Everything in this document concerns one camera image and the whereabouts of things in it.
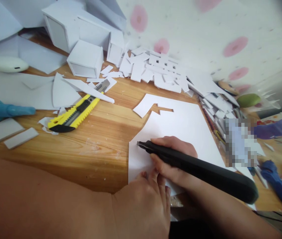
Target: hand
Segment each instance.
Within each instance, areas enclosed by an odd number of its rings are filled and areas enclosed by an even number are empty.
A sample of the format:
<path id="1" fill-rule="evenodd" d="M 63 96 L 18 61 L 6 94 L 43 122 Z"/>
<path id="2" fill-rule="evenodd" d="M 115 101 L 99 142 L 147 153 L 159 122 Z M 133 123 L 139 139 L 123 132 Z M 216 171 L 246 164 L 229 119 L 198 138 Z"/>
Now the hand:
<path id="1" fill-rule="evenodd" d="M 180 151 L 184 154 L 197 158 L 197 152 L 192 144 L 181 141 L 174 136 L 165 136 L 163 138 L 153 138 L 152 143 L 162 145 Z M 171 167 L 169 164 L 163 162 L 156 154 L 150 155 L 154 166 L 158 172 L 165 178 L 170 179 L 173 183 L 185 188 L 194 189 L 199 187 L 202 181 L 193 175 L 190 175 L 183 170 Z"/>
<path id="2" fill-rule="evenodd" d="M 140 173 L 112 196 L 118 238 L 168 238 L 171 189 L 157 170 Z"/>

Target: white computer mouse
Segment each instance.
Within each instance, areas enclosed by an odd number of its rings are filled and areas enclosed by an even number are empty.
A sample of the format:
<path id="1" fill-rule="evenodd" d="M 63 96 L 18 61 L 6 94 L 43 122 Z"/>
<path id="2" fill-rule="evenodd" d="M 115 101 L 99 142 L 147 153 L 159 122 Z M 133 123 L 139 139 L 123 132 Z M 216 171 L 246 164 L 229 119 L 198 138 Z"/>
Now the white computer mouse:
<path id="1" fill-rule="evenodd" d="M 0 56 L 0 71 L 6 73 L 27 70 L 29 65 L 18 57 Z"/>

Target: finger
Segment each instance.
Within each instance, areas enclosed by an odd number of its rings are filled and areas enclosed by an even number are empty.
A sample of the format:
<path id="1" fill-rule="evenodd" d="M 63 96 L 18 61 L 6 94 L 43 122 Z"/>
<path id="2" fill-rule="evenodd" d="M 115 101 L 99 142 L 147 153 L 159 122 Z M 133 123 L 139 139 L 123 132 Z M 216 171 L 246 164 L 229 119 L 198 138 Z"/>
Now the finger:
<path id="1" fill-rule="evenodd" d="M 163 162 L 156 154 L 150 154 L 152 162 L 157 169 L 157 171 L 167 179 L 172 180 L 174 183 L 177 182 L 178 175 L 181 173 L 181 170 L 171 165 Z"/>
<path id="2" fill-rule="evenodd" d="M 147 172 L 146 171 L 143 171 L 143 172 L 139 173 L 137 175 L 137 177 L 135 178 L 135 180 L 140 180 L 142 178 L 145 178 L 145 179 L 147 178 Z"/>
<path id="3" fill-rule="evenodd" d="M 175 136 L 165 136 L 163 138 L 152 138 L 152 143 L 175 149 L 184 154 L 197 158 L 197 152 L 192 144 L 184 142 Z"/>
<path id="4" fill-rule="evenodd" d="M 166 196 L 166 190 L 165 190 L 165 177 L 163 177 L 161 174 L 158 175 L 158 186 L 159 191 L 162 199 L 163 205 L 166 205 L 167 203 L 167 196 Z"/>
<path id="5" fill-rule="evenodd" d="M 171 188 L 165 186 L 165 195 L 166 195 L 166 210 L 167 215 L 171 218 Z"/>
<path id="6" fill-rule="evenodd" d="M 149 176 L 148 176 L 148 181 L 149 181 L 149 184 L 153 187 L 153 189 L 159 193 L 159 186 L 158 186 L 158 175 L 159 175 L 159 172 L 156 170 L 156 168 L 154 168 Z"/>

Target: white foam box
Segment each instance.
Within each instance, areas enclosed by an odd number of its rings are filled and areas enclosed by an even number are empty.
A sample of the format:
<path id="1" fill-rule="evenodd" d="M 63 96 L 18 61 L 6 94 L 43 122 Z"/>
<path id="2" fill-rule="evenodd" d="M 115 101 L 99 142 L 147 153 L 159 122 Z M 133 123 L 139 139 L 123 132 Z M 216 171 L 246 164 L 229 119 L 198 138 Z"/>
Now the white foam box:
<path id="1" fill-rule="evenodd" d="M 73 75 L 99 78 L 104 62 L 103 48 L 79 40 L 71 51 L 67 62 Z"/>

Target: yellow utility knife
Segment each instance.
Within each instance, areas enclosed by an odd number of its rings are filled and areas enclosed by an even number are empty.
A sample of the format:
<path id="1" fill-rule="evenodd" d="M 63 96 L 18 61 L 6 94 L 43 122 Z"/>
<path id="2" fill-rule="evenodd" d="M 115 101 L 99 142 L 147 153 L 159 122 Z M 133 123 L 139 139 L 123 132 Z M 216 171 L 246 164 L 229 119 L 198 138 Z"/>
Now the yellow utility knife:
<path id="1" fill-rule="evenodd" d="M 96 90 L 103 94 L 109 85 L 110 82 L 108 80 L 105 80 L 98 88 L 96 88 Z M 80 125 L 80 123 L 90 114 L 99 100 L 99 98 L 87 94 L 66 113 L 52 119 L 48 123 L 48 128 L 51 131 L 58 133 L 67 133 L 75 130 Z"/>

